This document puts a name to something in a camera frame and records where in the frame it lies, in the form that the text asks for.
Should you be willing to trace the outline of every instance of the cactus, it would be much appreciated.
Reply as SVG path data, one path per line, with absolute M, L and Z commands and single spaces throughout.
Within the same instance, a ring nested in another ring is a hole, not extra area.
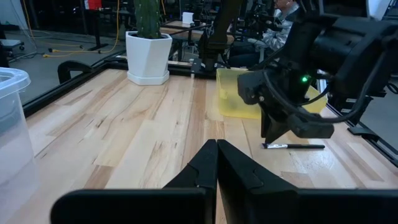
M 134 0 L 137 20 L 137 36 L 160 39 L 159 0 Z

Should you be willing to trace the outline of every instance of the light wood tabletop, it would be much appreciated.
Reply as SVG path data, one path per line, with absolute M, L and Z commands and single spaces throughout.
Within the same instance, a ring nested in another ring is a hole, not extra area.
M 179 26 L 179 27 L 181 27 L 183 29 L 186 29 L 186 28 L 190 27 L 190 25 L 188 25 L 188 24 L 183 24 L 182 21 L 172 21 L 172 22 L 168 23 L 167 25 Z M 172 34 L 174 32 L 178 32 L 180 30 L 181 29 L 166 28 L 166 27 L 161 27 L 160 28 L 160 32 L 164 33 L 164 34 Z M 199 41 L 202 33 L 203 33 L 203 31 L 193 30 L 192 31 L 192 40 L 193 41 Z M 175 35 L 173 35 L 173 37 L 176 37 L 178 39 L 188 39 L 188 32 L 182 32 L 180 34 L 175 34 Z M 226 37 L 227 37 L 227 44 L 232 44 L 234 42 L 234 40 L 235 40 L 232 35 L 228 34 Z
M 327 108 L 323 116 L 334 116 Z M 216 82 L 170 76 L 138 86 L 124 70 L 106 70 L 27 119 L 40 187 L 9 223 L 48 223 L 54 201 L 75 189 L 161 188 L 207 139 L 226 139 L 298 187 L 396 189 L 398 168 L 345 123 L 324 150 L 261 149 L 260 121 L 218 113 Z M 218 199 L 217 223 L 225 223 Z

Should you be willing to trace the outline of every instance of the yellow bin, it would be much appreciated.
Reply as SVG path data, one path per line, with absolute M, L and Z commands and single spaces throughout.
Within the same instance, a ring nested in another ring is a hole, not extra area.
M 218 110 L 220 114 L 237 118 L 261 118 L 260 106 L 247 105 L 238 95 L 238 75 L 247 72 L 249 71 L 227 68 L 217 69 Z M 312 86 L 307 91 L 307 97 L 310 99 L 319 94 L 318 90 Z M 310 105 L 305 105 L 304 108 L 311 113 L 320 113 L 326 103 L 327 98 L 324 96 Z

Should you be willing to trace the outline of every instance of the white pot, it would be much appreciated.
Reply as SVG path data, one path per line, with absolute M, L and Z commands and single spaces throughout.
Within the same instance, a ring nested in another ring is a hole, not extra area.
M 137 31 L 126 32 L 127 77 L 138 85 L 161 85 L 169 79 L 167 62 L 173 39 L 162 34 L 162 39 L 134 37 Z

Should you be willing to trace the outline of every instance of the person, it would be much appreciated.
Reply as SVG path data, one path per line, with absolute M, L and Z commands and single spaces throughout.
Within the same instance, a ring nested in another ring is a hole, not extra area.
M 229 53 L 228 64 L 231 67 L 251 67 L 259 63 L 260 52 L 256 52 L 256 44 L 261 44 L 266 48 L 266 55 L 273 53 L 281 48 L 289 35 L 292 21 L 286 20 L 286 17 L 295 12 L 299 5 L 295 0 L 274 0 L 275 8 L 279 12 L 275 15 L 280 21 L 282 28 L 280 32 L 267 29 L 263 34 L 262 40 L 249 39 L 248 42 L 235 42 Z

